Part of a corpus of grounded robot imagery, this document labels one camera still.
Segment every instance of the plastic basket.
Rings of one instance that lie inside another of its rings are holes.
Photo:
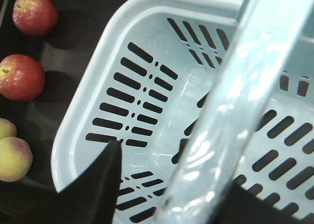
[[[238,26],[241,0],[130,0],[112,17],[56,135],[57,191],[110,140],[123,146],[115,223],[152,221]],[[314,41],[301,36],[234,179],[313,218]]]

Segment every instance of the peach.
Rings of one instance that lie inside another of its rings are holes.
[[[6,137],[16,137],[16,126],[7,119],[0,118],[0,139]]]
[[[23,178],[33,161],[28,143],[17,137],[0,140],[0,180],[6,182]]]

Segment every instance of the black surface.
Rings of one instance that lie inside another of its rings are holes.
[[[0,96],[0,117],[16,124],[18,137],[29,142],[34,154],[24,179],[0,182],[0,212],[10,216],[26,213],[55,197],[50,167],[53,139],[107,22],[127,0],[52,1],[60,20],[49,36],[28,37],[15,28],[11,20],[14,0],[9,1],[0,28],[0,59],[14,53],[29,55],[44,66],[47,79],[44,93],[33,101],[19,103]],[[216,224],[266,223],[262,219],[267,216],[269,224],[289,223],[233,184]]]

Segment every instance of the shopping basket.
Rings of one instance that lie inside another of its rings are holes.
[[[302,4],[297,11],[289,7],[291,0],[277,1],[281,9],[274,13],[283,15],[274,18],[270,12],[268,18],[260,17],[270,23],[258,24],[263,5],[266,11],[272,7],[265,5],[265,1],[250,0],[244,6],[241,0],[125,3],[107,24],[55,137],[52,175],[57,191],[77,178],[109,141],[119,140],[123,147],[123,171],[114,223],[151,223],[159,205],[167,212],[167,206],[175,202],[189,198],[198,201],[195,196],[203,194],[186,193],[185,184],[190,181],[202,186],[198,191],[207,191],[199,203],[216,205],[238,159],[234,175],[238,184],[278,209],[311,220],[314,45],[304,35],[296,43],[295,40],[312,0],[295,0]],[[238,21],[243,9],[241,26]],[[289,25],[284,16],[287,12],[293,18]],[[278,30],[254,33],[255,28],[268,25],[273,28],[279,21],[282,27]],[[252,39],[243,39],[248,35]],[[276,41],[286,39],[287,46],[277,45]],[[259,66],[260,62],[267,71]],[[273,70],[269,68],[272,64],[276,66]],[[243,77],[245,66],[250,75]],[[250,81],[253,90],[241,91],[246,86],[244,80]],[[212,150],[211,140],[224,146]],[[197,143],[207,150],[202,153],[200,148],[193,147]],[[179,163],[181,170],[171,181],[185,146],[183,162]],[[195,148],[196,168],[213,160],[212,169],[189,171],[180,190],[180,172],[187,171],[186,161],[191,158],[188,152]],[[208,171],[209,179],[204,176]],[[166,190],[169,184],[174,185]],[[184,215],[185,211],[185,218],[197,223],[189,219],[193,216],[189,209],[177,213]],[[178,219],[177,214],[173,218],[171,223],[189,223]]]

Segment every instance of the basket slot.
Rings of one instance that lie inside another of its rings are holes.
[[[215,59],[217,60],[218,64],[221,65],[221,63],[222,63],[222,58],[216,56]]]
[[[224,30],[222,30],[220,28],[217,28],[216,32],[219,36],[219,39],[221,41],[222,46],[224,47],[225,50],[227,50],[229,47],[229,40],[228,40],[226,33],[224,32]]]
[[[304,123],[285,139],[285,145],[292,146],[313,129],[312,124]]]
[[[136,54],[137,56],[139,56],[140,58],[142,58],[143,60],[145,60],[146,62],[148,63],[153,62],[153,57],[149,53],[144,51],[142,48],[138,47],[136,44],[130,42],[128,44],[128,49],[132,51],[134,54]]]
[[[150,110],[150,111],[153,111],[153,112],[156,112],[156,113],[162,113],[162,108],[157,106],[157,105],[153,105],[149,102],[144,102],[143,104],[143,108],[147,109],[147,110]]]
[[[235,181],[238,185],[240,185],[240,186],[242,186],[242,185],[246,182],[246,180],[247,180],[247,179],[246,179],[245,175],[243,175],[243,174],[237,176],[237,177],[234,179],[234,181]]]
[[[135,101],[134,96],[129,95],[125,92],[119,91],[119,90],[112,88],[112,87],[108,88],[107,95],[110,95],[114,98],[117,98],[119,100],[123,100],[123,101],[128,102],[128,103],[133,103]]]
[[[132,70],[133,72],[137,73],[138,75],[141,75],[145,77],[147,75],[147,70],[145,68],[142,68],[138,64],[132,62],[128,58],[123,57],[120,61],[120,63],[127,67],[128,69]]]
[[[275,181],[281,176],[283,176],[286,172],[288,172],[295,165],[296,165],[296,160],[294,158],[288,158],[279,166],[277,166],[273,171],[271,171],[268,177],[270,180]]]
[[[135,189],[133,189],[131,187],[126,187],[126,188],[123,188],[123,189],[119,190],[119,196],[124,196],[124,195],[132,193],[134,191],[135,191]]]
[[[204,25],[199,25],[200,30],[207,42],[207,44],[209,45],[209,47],[213,48],[213,49],[217,49],[217,47],[215,46],[215,43],[212,39],[212,37],[210,36],[210,33],[208,32],[207,28]]]
[[[85,139],[90,140],[90,141],[105,142],[105,143],[108,143],[111,140],[117,140],[117,138],[114,136],[107,136],[107,135],[96,134],[96,133],[88,133]]]
[[[305,97],[308,92],[309,85],[310,84],[306,81],[299,81],[297,94]]]
[[[140,222],[150,218],[154,214],[155,210],[156,210],[156,207],[151,207],[149,209],[144,210],[143,212],[140,212],[140,213],[130,217],[130,220],[133,223],[140,223]]]
[[[279,88],[284,91],[289,90],[289,77],[286,75],[281,75],[279,78]]]
[[[192,54],[192,56],[195,58],[195,60],[201,64],[201,65],[204,65],[203,62],[201,61],[201,59],[198,57],[197,53],[192,50],[192,49],[189,49],[188,51],[190,51],[190,53]]]
[[[152,180],[152,181],[148,181],[148,182],[142,183],[142,186],[144,186],[144,187],[151,187],[151,186],[154,186],[154,185],[157,185],[157,184],[160,184],[160,183],[163,183],[163,180],[155,179],[155,180]]]
[[[162,196],[166,191],[166,188],[162,188],[160,190],[154,191],[153,194],[156,196]]]
[[[194,122],[192,122],[184,131],[184,134],[188,137],[189,135],[191,135],[193,127],[195,126],[195,123],[197,122],[197,120],[195,120]]]
[[[161,65],[160,66],[161,72],[166,74],[167,76],[171,77],[173,80],[178,79],[178,74],[176,74],[174,71],[172,71],[170,68],[168,68],[166,65]]]
[[[256,129],[256,132],[262,129],[268,122],[273,120],[277,115],[277,112],[275,110],[269,110],[267,111],[261,118],[261,121]]]
[[[153,134],[153,131],[141,127],[133,127],[132,133],[144,136],[151,136]]]
[[[132,188],[134,189],[134,192],[129,192],[127,194],[121,195],[118,197],[118,201],[117,201],[117,206],[120,204],[123,204],[122,207],[117,207],[118,210],[124,211],[127,210],[130,211],[130,208],[135,207],[135,212],[137,212],[137,208],[136,207],[138,204],[136,204],[136,202],[139,202],[138,198],[139,197],[143,197],[146,199],[147,201],[147,197],[144,193],[141,193],[139,191],[143,191],[143,189],[141,189],[141,187],[139,186],[135,186],[135,185],[128,185],[126,188]]]
[[[176,24],[176,22],[173,19],[168,18],[167,19],[169,24],[171,25],[171,27],[173,28],[173,30],[176,32],[176,34],[178,35],[178,37],[182,40],[187,42],[186,37],[184,36],[184,34],[182,33],[181,29],[179,28],[179,26]]]
[[[145,172],[132,174],[131,177],[134,179],[140,179],[140,178],[148,177],[148,176],[152,176],[152,175],[153,175],[153,173],[151,171],[145,171]]]
[[[95,126],[106,127],[106,128],[111,128],[115,130],[121,130],[123,126],[123,124],[120,122],[115,122],[115,121],[98,118],[98,117],[94,118],[92,123]]]
[[[305,154],[311,154],[314,151],[314,139],[309,141],[306,145],[303,146],[302,148],[303,152]]]
[[[208,94],[209,94],[209,93],[207,93],[203,98],[201,98],[201,99],[197,102],[196,106],[197,106],[198,108],[202,108],[202,107],[203,107],[204,102],[205,102],[206,97],[208,96]]]
[[[261,184],[254,184],[247,191],[253,194],[254,196],[257,196],[260,192],[262,192],[262,190],[263,190],[263,186]]]
[[[158,120],[156,118],[152,118],[143,114],[139,114],[136,119],[138,121],[149,123],[152,125],[156,125],[158,123]]]
[[[116,105],[111,105],[108,103],[101,103],[99,106],[100,110],[105,111],[105,112],[110,112],[116,115],[120,115],[120,116],[128,116],[129,115],[129,110],[121,108],[119,106]]]
[[[314,175],[314,167],[306,167],[287,182],[287,188],[294,190]]]
[[[135,146],[135,147],[146,147],[147,146],[147,141],[141,141],[141,140],[133,140],[133,139],[128,139],[126,141],[126,145],[129,146]]]
[[[305,197],[307,199],[310,199],[310,200],[313,200],[314,199],[314,186],[312,186],[310,189],[308,189],[306,192],[305,192]]]
[[[278,157],[278,152],[274,149],[270,150],[252,165],[253,171],[259,172]]]
[[[132,207],[134,207],[134,206],[137,206],[137,205],[139,205],[139,204],[141,204],[141,203],[145,203],[146,201],[147,201],[146,198],[140,196],[140,197],[137,197],[137,198],[135,198],[135,199],[131,199],[131,200],[129,200],[129,201],[126,201],[126,202],[124,202],[124,203],[120,203],[120,204],[118,204],[118,205],[116,206],[116,208],[117,208],[118,210],[126,210],[126,209],[132,208]]]
[[[299,210],[299,206],[296,203],[292,202],[292,203],[289,203],[286,207],[284,207],[281,211],[283,211],[284,213],[288,215],[293,215],[298,210]]]
[[[139,83],[139,82],[137,82],[137,81],[121,74],[121,73],[115,73],[113,75],[113,78],[114,78],[114,80],[116,80],[116,81],[118,81],[124,85],[127,85],[129,87],[132,87],[136,90],[139,90],[141,88],[141,83]]]
[[[167,102],[168,101],[168,97],[159,93],[158,91],[155,91],[155,90],[150,90],[148,92],[149,96],[152,96],[153,98],[157,99],[157,100],[160,100],[162,102]]]
[[[273,206],[274,204],[276,204],[278,201],[280,200],[280,195],[277,193],[271,193],[269,196],[267,196],[264,199],[264,202]]]
[[[271,139],[276,138],[281,132],[288,128],[294,122],[293,117],[287,116],[281,120],[276,126],[268,131],[267,136]]]
[[[186,28],[186,30],[188,31],[188,33],[190,33],[193,41],[198,44],[198,45],[202,45],[201,42],[199,41],[199,39],[197,38],[192,26],[187,22],[187,21],[183,21],[182,22]]]
[[[163,80],[163,79],[161,79],[161,78],[159,78],[159,77],[156,77],[155,80],[154,80],[154,82],[155,82],[157,85],[159,85],[159,86],[165,88],[166,90],[172,91],[172,89],[173,89],[173,86],[172,86],[170,83],[166,82],[165,80]]]
[[[207,54],[205,54],[204,52],[202,53],[204,59],[206,60],[206,62],[208,63],[208,65],[215,69],[215,65],[212,63],[211,59],[209,58],[209,56]]]

